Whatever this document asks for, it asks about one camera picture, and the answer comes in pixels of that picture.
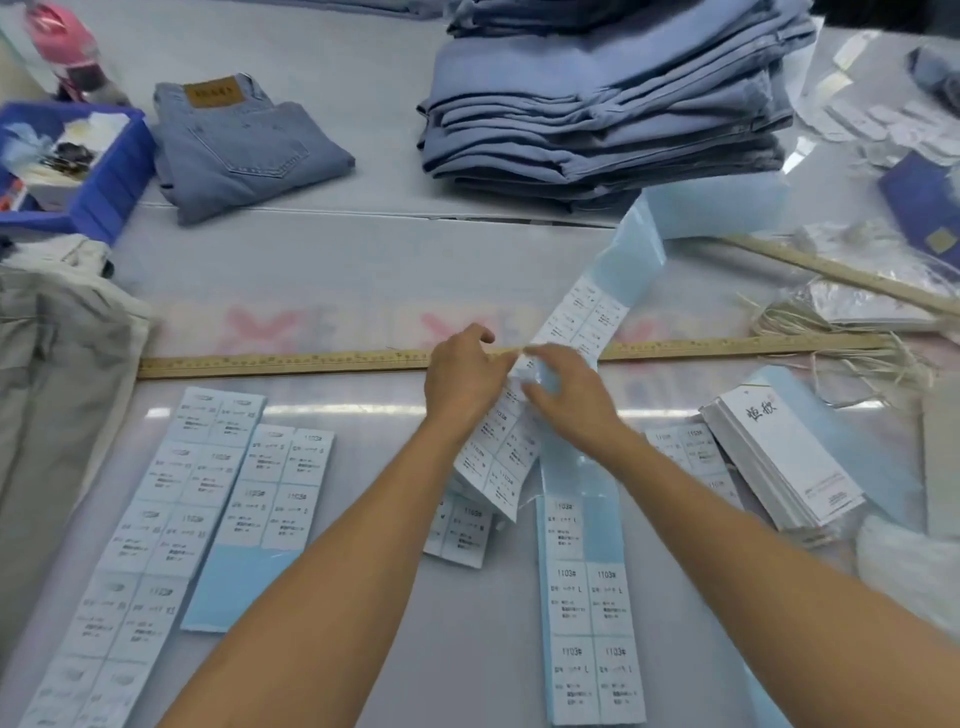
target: folded garment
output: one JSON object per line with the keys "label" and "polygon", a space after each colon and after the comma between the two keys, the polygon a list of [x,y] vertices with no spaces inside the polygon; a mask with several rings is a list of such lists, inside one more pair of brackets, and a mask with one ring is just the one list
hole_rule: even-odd
{"label": "folded garment", "polygon": [[779,169],[782,58],[815,38],[807,0],[652,0],[583,36],[457,38],[419,107],[423,170],[599,209],[648,184]]}
{"label": "folded garment", "polygon": [[636,0],[452,0],[447,31],[457,37],[585,33],[640,5]]}
{"label": "folded garment", "polygon": [[130,370],[126,312],[0,266],[0,669],[42,587]]}
{"label": "folded garment", "polygon": [[519,97],[547,114],[555,103],[586,108],[655,92],[677,100],[671,93],[682,97],[691,83],[720,85],[812,42],[807,8],[806,0],[659,0],[583,36],[456,38],[437,54],[420,106],[429,112],[469,106],[473,96]]}
{"label": "folded garment", "polygon": [[157,84],[156,174],[182,225],[342,177],[354,159],[299,104],[274,106],[249,76]]}
{"label": "folded garment", "polygon": [[259,5],[293,5],[323,11],[359,12],[410,20],[431,20],[444,14],[444,0],[234,0]]}
{"label": "folded garment", "polygon": [[960,68],[930,48],[917,48],[906,56],[914,82],[940,104],[960,116]]}

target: jeans back pocket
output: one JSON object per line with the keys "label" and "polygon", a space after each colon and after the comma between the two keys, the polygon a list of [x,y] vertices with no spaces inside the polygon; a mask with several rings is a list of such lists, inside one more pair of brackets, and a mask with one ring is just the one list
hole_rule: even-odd
{"label": "jeans back pocket", "polygon": [[309,156],[274,110],[192,120],[190,132],[231,173],[282,179]]}

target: human forearm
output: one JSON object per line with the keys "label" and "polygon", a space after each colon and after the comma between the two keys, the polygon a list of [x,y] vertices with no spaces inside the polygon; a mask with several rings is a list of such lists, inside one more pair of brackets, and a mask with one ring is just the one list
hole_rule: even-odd
{"label": "human forearm", "polygon": [[467,433],[424,422],[230,630],[161,728],[352,726],[393,642]]}
{"label": "human forearm", "polygon": [[952,724],[960,651],[942,633],[792,547],[625,425],[604,440],[598,459],[796,728]]}

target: plastic bag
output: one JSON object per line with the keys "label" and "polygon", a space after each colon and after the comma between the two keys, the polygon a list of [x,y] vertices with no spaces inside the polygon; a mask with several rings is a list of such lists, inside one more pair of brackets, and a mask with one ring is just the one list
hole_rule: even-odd
{"label": "plastic bag", "polygon": [[960,543],[869,516],[856,539],[856,564],[867,586],[960,642]]}

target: white table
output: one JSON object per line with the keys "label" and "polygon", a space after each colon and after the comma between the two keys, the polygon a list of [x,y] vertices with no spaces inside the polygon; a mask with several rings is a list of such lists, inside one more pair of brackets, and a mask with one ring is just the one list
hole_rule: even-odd
{"label": "white table", "polygon": [[[354,178],[192,230],[176,227],[170,207],[142,205],[116,247],[116,280],[162,315],[152,354],[423,347],[477,318],[503,343],[520,344],[606,245],[604,230],[423,219],[550,217],[527,205],[449,193],[420,173],[412,104],[424,94],[443,42],[437,24],[203,1],[74,5],[122,62],[124,78],[135,80],[127,83],[135,100],[149,99],[159,80],[246,71],[275,98],[304,103],[358,157]],[[826,34],[811,81],[826,73],[842,37]],[[860,62],[871,76],[861,83],[856,66],[849,92],[894,105],[916,96],[905,77],[890,72],[912,42],[877,41]],[[821,143],[790,172],[785,225],[884,214],[873,182],[846,171],[853,155]],[[621,329],[629,340],[745,334],[749,317],[736,293],[766,303],[792,273],[716,243],[673,243],[668,254],[650,295]],[[603,376],[621,414],[643,429],[693,417],[756,365],[625,364],[604,368]],[[266,395],[265,422],[337,432],[313,536],[363,492],[422,416],[419,373],[210,384]],[[22,715],[183,387],[137,387],[0,685],[0,728],[14,728]],[[845,416],[919,468],[914,424],[869,407]],[[538,487],[532,478],[525,499]],[[732,644],[637,507],[621,500],[648,725],[753,725]],[[517,526],[493,534],[480,571],[424,557],[360,725],[545,725],[537,573],[529,505]],[[175,634],[130,728],[155,725],[215,643]]]}

